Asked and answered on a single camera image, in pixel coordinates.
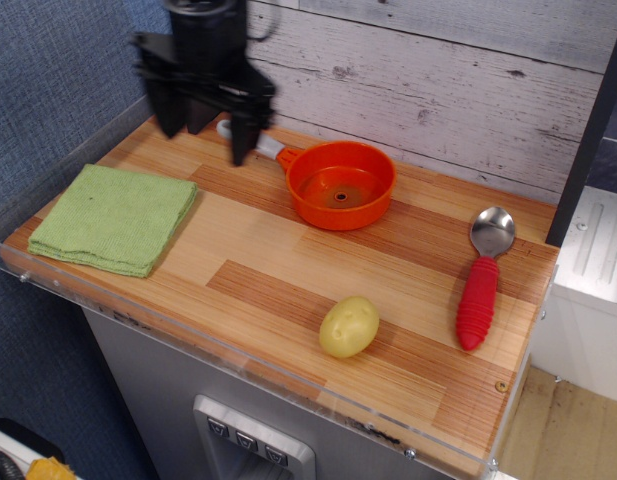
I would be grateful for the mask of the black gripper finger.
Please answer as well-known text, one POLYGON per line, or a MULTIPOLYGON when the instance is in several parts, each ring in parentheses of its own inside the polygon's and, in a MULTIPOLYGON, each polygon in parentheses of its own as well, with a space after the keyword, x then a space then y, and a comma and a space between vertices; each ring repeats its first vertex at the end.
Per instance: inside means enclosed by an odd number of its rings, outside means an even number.
POLYGON ((173 138, 188 120, 188 100, 181 83, 177 79, 149 79, 146 89, 161 130, 168 138, 173 138))
POLYGON ((269 108, 244 108, 231 111, 232 163, 242 166, 248 153, 258 143, 262 130, 269 127, 269 108))

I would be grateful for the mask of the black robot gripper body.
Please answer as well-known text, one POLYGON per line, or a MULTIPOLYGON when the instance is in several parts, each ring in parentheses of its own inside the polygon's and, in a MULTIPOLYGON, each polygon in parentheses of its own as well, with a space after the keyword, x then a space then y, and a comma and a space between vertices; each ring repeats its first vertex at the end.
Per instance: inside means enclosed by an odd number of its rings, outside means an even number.
POLYGON ((169 34, 136 32, 136 69, 149 79, 177 79, 182 92, 224 107, 223 112, 269 108, 276 87, 247 58, 246 1, 165 1, 169 34))

